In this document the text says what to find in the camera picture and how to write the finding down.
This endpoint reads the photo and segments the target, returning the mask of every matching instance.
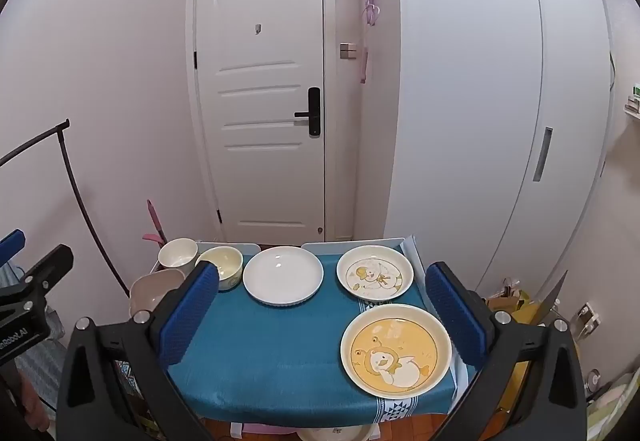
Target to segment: white cabinet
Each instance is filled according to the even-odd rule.
[[[398,131],[385,237],[475,288],[531,152],[542,77],[538,0],[401,0]]]
[[[542,287],[602,166],[610,97],[604,5],[540,0],[540,8],[543,75],[536,138],[513,216],[478,288],[481,295],[496,291],[507,276],[533,293]]]
[[[415,234],[481,294],[505,276],[535,293],[601,165],[602,0],[401,0],[401,27],[385,236]]]

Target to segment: cartoon duck plate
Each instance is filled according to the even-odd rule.
[[[377,397],[406,399],[447,374],[451,340],[436,317],[418,307],[387,304],[358,315],[340,343],[347,375]]]
[[[363,300],[382,302],[399,297],[414,281],[407,258],[386,246],[359,246],[341,256],[338,280],[349,293]]]

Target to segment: blue tablecloth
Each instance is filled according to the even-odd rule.
[[[245,256],[244,262],[251,257]],[[347,293],[335,274],[340,255],[320,255],[324,280],[310,300],[289,308],[255,301],[242,283],[220,293],[180,364],[169,368],[193,410],[211,419],[290,427],[379,423],[447,413],[451,371],[426,394],[394,401],[360,390],[340,363],[346,327],[371,303]],[[394,303],[422,307],[414,284]]]

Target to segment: cup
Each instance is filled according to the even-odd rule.
[[[166,243],[158,253],[158,262],[162,267],[174,267],[185,276],[196,266],[198,245],[192,239],[174,239]]]
[[[236,287],[242,278],[242,253],[231,246],[212,247],[198,257],[198,262],[207,261],[218,268],[220,291]]]
[[[155,271],[140,277],[133,283],[129,292],[129,315],[133,316],[144,309],[153,311],[164,295],[180,287],[183,282],[184,273],[175,268]]]

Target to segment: door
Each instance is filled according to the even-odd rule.
[[[322,0],[196,0],[195,20],[202,125],[225,239],[323,241]]]
[[[401,0],[398,132],[385,237],[415,235],[475,288],[531,152],[542,78],[538,0]]]
[[[567,246],[599,173],[609,116],[609,33],[602,0],[540,0],[542,98],[522,191],[478,287],[505,277],[535,294]]]

